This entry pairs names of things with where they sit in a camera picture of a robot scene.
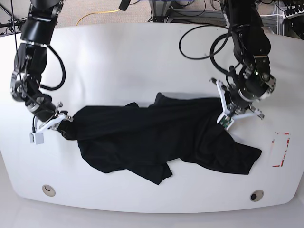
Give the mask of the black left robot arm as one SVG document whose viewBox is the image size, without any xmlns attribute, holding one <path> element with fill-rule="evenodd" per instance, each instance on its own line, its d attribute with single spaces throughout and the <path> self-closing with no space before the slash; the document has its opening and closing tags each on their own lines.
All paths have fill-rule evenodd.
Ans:
<svg viewBox="0 0 304 228">
<path fill-rule="evenodd" d="M 234 56 L 242 65 L 239 73 L 233 75 L 236 88 L 230 98 L 238 108 L 247 109 L 275 89 L 268 57 L 271 44 L 253 0 L 225 0 L 221 7 L 231 29 Z"/>
</svg>

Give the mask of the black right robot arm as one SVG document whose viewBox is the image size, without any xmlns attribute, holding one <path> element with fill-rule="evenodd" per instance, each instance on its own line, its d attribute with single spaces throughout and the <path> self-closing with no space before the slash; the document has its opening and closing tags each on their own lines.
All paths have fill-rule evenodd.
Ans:
<svg viewBox="0 0 304 228">
<path fill-rule="evenodd" d="M 10 94 L 15 101 L 24 102 L 28 110 L 42 122 L 53 119 L 58 111 L 52 97 L 40 89 L 58 90 L 66 80 L 63 61 L 50 45 L 63 4 L 62 0 L 32 0 L 22 26 L 22 42 L 16 47 Z M 58 59 L 62 70 L 61 81 L 54 87 L 41 83 L 49 50 Z"/>
</svg>

